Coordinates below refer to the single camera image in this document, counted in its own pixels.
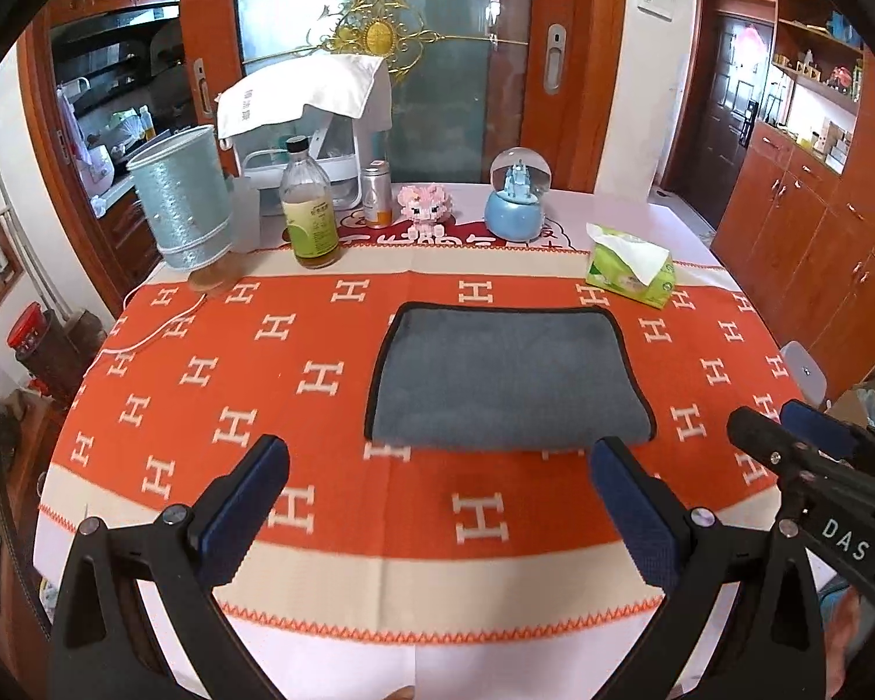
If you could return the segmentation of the right hand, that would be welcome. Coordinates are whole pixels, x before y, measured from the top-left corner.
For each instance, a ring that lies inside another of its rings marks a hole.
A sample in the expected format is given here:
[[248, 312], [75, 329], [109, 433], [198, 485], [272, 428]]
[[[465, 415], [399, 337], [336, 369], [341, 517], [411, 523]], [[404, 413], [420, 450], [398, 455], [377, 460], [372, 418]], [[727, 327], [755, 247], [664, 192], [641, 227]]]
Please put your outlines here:
[[847, 676], [853, 660], [865, 653], [866, 643], [875, 631], [875, 606], [857, 589], [844, 589], [835, 597], [825, 626], [825, 697], [875, 698], [874, 681], [869, 671]]

